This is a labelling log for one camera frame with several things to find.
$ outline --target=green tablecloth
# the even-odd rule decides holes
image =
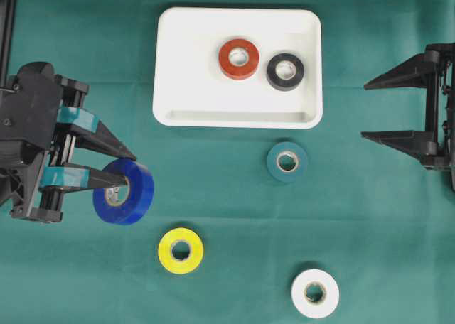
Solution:
[[[455,0],[18,0],[10,73],[45,60],[90,84],[85,107],[154,175],[132,226],[98,219],[74,193],[59,224],[0,219],[2,323],[307,323],[292,279],[317,266],[341,300],[321,323],[451,323],[455,193],[446,176],[360,138],[422,129],[424,91],[363,84],[428,43],[453,42]],[[323,120],[309,131],[166,127],[151,113],[156,25],[169,6],[302,8],[323,30]],[[278,141],[309,155],[282,185],[265,158]],[[102,168],[111,158],[77,151]],[[200,268],[172,275],[156,253],[183,225]]]

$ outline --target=black tape roll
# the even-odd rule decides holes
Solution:
[[[283,79],[277,74],[278,65],[289,65],[291,63],[295,68],[295,73],[289,78]],[[289,53],[280,53],[275,55],[267,65],[267,80],[269,84],[279,91],[291,91],[296,88],[305,75],[304,64],[295,55]]]

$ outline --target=teal tape roll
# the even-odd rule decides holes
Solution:
[[[284,141],[270,149],[267,168],[270,175],[285,183],[294,182],[308,166],[305,150],[295,143]]]

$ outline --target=white tape roll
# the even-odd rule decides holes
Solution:
[[[310,288],[318,289],[321,293],[319,297],[312,298]],[[294,279],[291,297],[302,315],[319,319],[334,312],[340,300],[340,290],[330,274],[320,269],[309,269]]]

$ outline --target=red tape roll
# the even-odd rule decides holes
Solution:
[[[247,54],[246,62],[240,64],[231,62],[230,55],[233,50],[237,50],[239,53],[244,50]],[[256,72],[259,63],[259,51],[251,42],[242,38],[235,38],[221,47],[218,53],[218,61],[225,75],[234,80],[243,80]]]

